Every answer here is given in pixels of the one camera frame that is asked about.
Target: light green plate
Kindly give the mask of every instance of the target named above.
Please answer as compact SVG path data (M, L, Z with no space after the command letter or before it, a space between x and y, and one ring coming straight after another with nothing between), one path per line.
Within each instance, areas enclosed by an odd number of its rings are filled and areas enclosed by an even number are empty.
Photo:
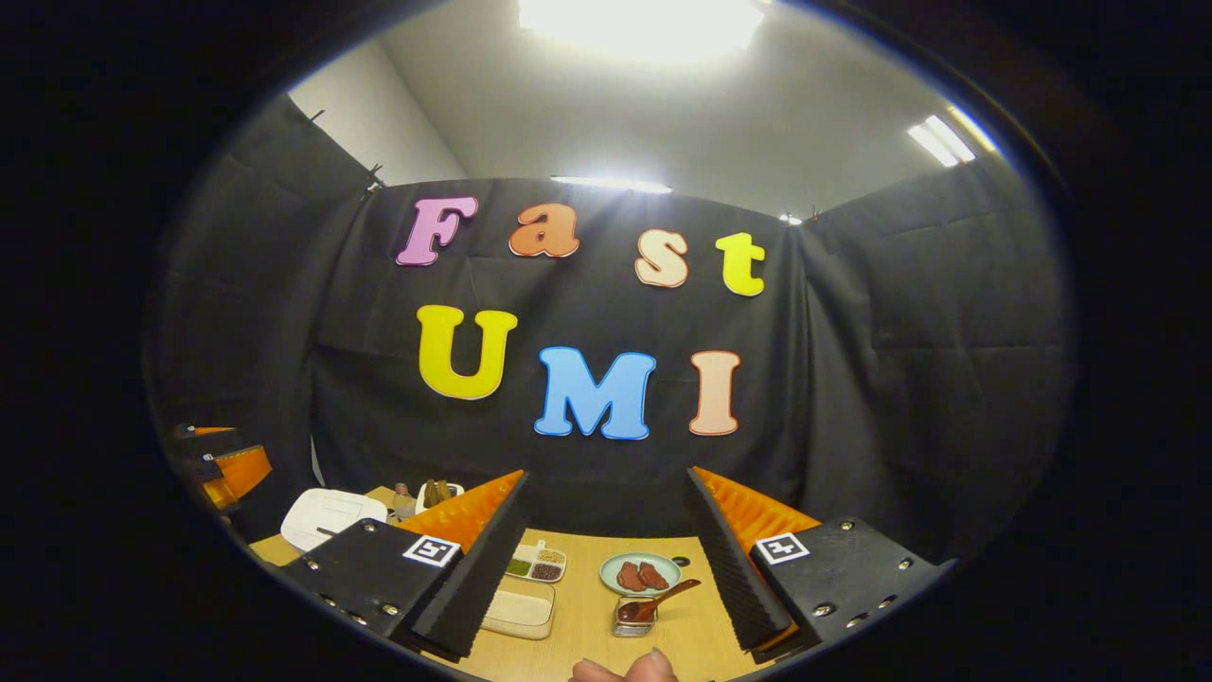
M606 560L606 562L602 563L601 569L598 571L598 575L602 579L602 583L605 583L607 588L618 592L619 595L624 595L628 597L654 597L657 595L668 591L668 590L650 589L642 592L631 592L624 590L623 588L619 588L616 578L618 578L618 572L623 571L623 564L625 562L634 563L636 568L640 567L641 562L651 563L653 568L657 569L657 573L659 573L661 577L665 579L665 583L669 584L669 588L673 588L674 585L681 583L681 568L679 568L676 563L657 555L650 555L645 552L627 552L624 555L614 555L611 558Z

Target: brown spoon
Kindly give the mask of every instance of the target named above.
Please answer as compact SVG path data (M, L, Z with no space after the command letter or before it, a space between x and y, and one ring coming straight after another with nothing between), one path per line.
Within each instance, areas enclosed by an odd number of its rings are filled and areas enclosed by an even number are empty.
M668 592L661 595L651 602L628 602L618 607L618 619L628 623L647 623L652 620L652 614L657 611L657 604L669 597L673 597L674 595L690 590L699 583L702 581L691 578L690 580L682 580L681 583L674 585Z

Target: ceiling light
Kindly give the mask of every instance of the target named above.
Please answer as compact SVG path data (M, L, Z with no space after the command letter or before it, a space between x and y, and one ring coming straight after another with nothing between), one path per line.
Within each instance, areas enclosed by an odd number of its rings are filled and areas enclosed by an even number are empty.
M960 139L960 136L955 134L954 130L947 127L943 119L938 116L930 116L926 119L926 127L928 127L936 137L942 139L943 144L947 144L947 148L950 149L953 154L959 156L961 161L967 162L977 157L977 155L972 153L972 149L968 149L968 145Z
M764 15L745 0L519 0L518 22L624 57L692 62L744 50Z
M960 125L962 125L964 128L967 130L968 133L972 134L972 137L974 137L976 141L979 142L981 145L985 148L985 151L997 150L997 145L993 143L993 139L989 139L989 136L985 134L983 130L981 130L981 126L977 125L977 121L968 118L968 115L965 114L962 110L960 110L959 107L948 107L947 111L951 114L951 118L960 121Z
M951 167L960 162L960 160L948 151L947 147L944 147L943 143L939 142L939 139L924 126L915 125L910 127L909 136L916 139L917 144L921 144L922 148L933 154L933 156L938 159L938 162L944 166Z
M551 179L566 182L568 184L593 184L595 187L613 187L614 189L635 189L636 191L651 191L653 194L669 194L674 190L668 184L659 182L644 182L640 179L612 179L608 177L572 177L567 174L553 174Z

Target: white wall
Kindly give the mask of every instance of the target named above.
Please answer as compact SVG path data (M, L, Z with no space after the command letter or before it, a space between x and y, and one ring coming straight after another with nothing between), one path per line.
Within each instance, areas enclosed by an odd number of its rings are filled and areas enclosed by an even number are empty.
M378 39L330 62L290 91L291 99L387 184L456 179L467 171L434 128Z

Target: human hand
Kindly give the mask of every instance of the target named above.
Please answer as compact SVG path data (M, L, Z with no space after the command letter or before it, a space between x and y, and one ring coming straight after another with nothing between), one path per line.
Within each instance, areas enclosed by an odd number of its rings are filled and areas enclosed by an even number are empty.
M652 653L635 659L627 676L614 675L605 666L583 659L572 666L572 677L568 682L678 682L678 676L674 675L674 666L665 654L653 647Z

